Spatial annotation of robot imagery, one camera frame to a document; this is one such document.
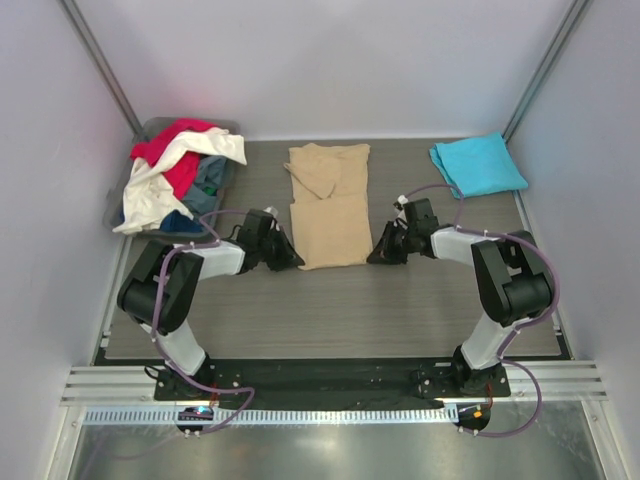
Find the beige t shirt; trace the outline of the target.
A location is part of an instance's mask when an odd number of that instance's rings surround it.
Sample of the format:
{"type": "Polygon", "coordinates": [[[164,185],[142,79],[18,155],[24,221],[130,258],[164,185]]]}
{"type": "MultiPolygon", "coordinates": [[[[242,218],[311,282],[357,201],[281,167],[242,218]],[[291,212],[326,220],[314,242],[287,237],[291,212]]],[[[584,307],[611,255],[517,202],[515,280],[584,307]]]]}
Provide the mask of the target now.
{"type": "Polygon", "coordinates": [[[373,250],[368,205],[370,146],[289,149],[294,248],[303,270],[357,266],[373,250]]]}

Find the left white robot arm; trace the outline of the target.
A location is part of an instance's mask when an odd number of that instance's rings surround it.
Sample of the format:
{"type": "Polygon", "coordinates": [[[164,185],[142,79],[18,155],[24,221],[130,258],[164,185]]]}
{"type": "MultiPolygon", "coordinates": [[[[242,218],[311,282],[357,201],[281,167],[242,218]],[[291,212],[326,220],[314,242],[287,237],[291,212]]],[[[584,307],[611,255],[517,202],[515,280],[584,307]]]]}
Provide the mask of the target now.
{"type": "Polygon", "coordinates": [[[118,308],[149,334],[188,398],[198,400],[217,391],[210,356],[188,322],[198,284],[241,275],[261,263],[274,272],[305,265],[284,231],[275,226],[264,233],[241,230],[235,238],[207,244],[151,241],[121,285],[118,308]]]}

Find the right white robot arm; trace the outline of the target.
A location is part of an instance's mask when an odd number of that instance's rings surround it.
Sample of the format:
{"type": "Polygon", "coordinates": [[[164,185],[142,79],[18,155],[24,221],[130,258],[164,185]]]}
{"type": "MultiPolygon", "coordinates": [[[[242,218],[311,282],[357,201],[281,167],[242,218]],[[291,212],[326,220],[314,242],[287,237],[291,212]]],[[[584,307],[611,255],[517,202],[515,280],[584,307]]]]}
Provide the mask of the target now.
{"type": "Polygon", "coordinates": [[[526,230],[498,234],[394,220],[385,225],[367,262],[401,265],[411,254],[473,268],[482,314],[454,350],[449,380],[464,396],[488,394],[515,336],[545,321],[557,306],[559,287],[550,261],[526,230]]]}

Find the grey blue t shirt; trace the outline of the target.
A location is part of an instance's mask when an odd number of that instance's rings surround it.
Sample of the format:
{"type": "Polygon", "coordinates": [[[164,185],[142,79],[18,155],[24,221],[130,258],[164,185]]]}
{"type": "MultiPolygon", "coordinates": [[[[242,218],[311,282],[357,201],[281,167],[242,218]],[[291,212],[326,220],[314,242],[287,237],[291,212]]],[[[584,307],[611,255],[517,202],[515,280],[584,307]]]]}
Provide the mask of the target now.
{"type": "Polygon", "coordinates": [[[195,218],[216,209],[218,191],[227,183],[228,172],[233,162],[220,155],[207,156],[200,159],[196,177],[182,199],[182,203],[195,218]],[[215,195],[205,193],[205,187],[217,188],[215,195]]]}

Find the dark blue t shirt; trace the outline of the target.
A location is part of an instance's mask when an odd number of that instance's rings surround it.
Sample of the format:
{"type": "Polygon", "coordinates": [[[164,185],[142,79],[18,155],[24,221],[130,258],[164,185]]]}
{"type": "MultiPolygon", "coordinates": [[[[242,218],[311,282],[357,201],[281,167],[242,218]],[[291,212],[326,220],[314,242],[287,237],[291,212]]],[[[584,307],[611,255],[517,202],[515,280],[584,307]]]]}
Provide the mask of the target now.
{"type": "Polygon", "coordinates": [[[200,223],[174,210],[161,221],[159,230],[174,234],[196,234],[202,232],[202,226],[200,223]]]}

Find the folded cyan t shirt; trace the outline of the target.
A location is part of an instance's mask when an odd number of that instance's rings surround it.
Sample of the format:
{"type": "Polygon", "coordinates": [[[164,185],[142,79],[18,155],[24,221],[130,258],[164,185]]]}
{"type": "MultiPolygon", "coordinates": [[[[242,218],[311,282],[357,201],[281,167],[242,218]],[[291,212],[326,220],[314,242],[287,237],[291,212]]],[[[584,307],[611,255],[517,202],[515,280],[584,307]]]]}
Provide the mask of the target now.
{"type": "Polygon", "coordinates": [[[432,163],[459,199],[524,190],[529,187],[515,165],[499,132],[451,143],[436,143],[429,150],[432,163]]]}

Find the cream white t shirt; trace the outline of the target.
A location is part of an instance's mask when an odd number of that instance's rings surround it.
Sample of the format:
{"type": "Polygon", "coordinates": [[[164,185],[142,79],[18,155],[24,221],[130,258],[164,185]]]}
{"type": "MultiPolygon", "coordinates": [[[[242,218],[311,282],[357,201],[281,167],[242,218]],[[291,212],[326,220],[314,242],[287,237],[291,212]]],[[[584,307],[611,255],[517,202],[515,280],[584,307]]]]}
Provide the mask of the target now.
{"type": "Polygon", "coordinates": [[[179,119],[130,153],[130,176],[122,192],[121,215],[115,233],[134,235],[160,231],[161,221],[174,210],[196,221],[182,203],[203,157],[220,155],[245,166],[244,138],[214,124],[179,119]]]}

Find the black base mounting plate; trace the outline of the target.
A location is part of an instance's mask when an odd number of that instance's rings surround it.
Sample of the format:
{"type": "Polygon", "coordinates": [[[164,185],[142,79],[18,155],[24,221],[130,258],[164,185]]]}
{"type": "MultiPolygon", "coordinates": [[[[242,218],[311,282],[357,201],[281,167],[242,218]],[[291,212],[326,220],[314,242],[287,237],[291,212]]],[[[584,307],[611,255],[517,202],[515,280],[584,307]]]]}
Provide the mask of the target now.
{"type": "Polygon", "coordinates": [[[225,405],[254,390],[252,405],[262,409],[347,409],[367,401],[435,400],[510,396],[505,368],[469,374],[449,358],[218,359],[207,358],[194,375],[160,370],[157,400],[218,399],[225,405]]]}

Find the aluminium front rail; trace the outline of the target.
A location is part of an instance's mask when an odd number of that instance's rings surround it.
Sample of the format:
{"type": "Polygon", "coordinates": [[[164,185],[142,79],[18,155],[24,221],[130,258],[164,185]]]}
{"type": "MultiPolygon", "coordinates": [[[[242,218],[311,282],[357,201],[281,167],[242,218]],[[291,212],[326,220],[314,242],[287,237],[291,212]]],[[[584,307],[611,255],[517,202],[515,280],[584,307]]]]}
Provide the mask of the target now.
{"type": "MultiPolygon", "coordinates": [[[[604,384],[592,361],[524,361],[508,365],[506,376],[516,400],[534,398],[531,377],[546,401],[604,400],[604,384]]],[[[71,369],[64,385],[62,406],[148,405],[153,402],[155,382],[141,366],[89,366],[71,369]]]]}

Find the right aluminium frame post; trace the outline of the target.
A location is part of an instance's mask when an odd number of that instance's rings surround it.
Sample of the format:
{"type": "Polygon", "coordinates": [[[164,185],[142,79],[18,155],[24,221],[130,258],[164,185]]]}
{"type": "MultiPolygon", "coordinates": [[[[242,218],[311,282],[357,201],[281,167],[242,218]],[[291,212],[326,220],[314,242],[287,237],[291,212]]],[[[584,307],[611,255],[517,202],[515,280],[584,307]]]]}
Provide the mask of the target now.
{"type": "Polygon", "coordinates": [[[592,0],[573,0],[570,2],[569,8],[563,15],[502,132],[502,137],[506,143],[509,143],[517,132],[592,4],[592,0]]]}

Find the aluminium frame post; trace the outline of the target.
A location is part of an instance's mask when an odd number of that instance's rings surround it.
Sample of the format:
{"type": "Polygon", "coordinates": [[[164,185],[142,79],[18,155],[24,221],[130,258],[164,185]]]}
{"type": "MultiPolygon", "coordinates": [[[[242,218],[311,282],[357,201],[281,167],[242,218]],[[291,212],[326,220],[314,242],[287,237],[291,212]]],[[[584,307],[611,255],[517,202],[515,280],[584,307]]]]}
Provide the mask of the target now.
{"type": "Polygon", "coordinates": [[[563,15],[502,132],[502,137],[506,143],[509,143],[517,132],[592,4],[592,0],[573,0],[570,2],[569,8],[563,15]]]}
{"type": "Polygon", "coordinates": [[[142,131],[142,124],[78,3],[74,0],[59,0],[58,5],[67,17],[72,30],[80,40],[129,128],[134,134],[139,134],[142,131]]]}

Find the left aluminium frame post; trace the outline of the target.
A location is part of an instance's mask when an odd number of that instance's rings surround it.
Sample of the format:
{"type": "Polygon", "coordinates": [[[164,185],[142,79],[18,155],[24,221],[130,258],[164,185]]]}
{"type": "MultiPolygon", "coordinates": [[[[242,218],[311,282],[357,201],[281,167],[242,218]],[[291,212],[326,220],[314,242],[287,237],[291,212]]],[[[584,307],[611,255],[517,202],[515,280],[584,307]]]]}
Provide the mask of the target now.
{"type": "Polygon", "coordinates": [[[80,40],[129,128],[134,134],[139,134],[142,131],[142,124],[78,3],[74,0],[59,0],[58,5],[67,17],[72,30],[80,40]]]}

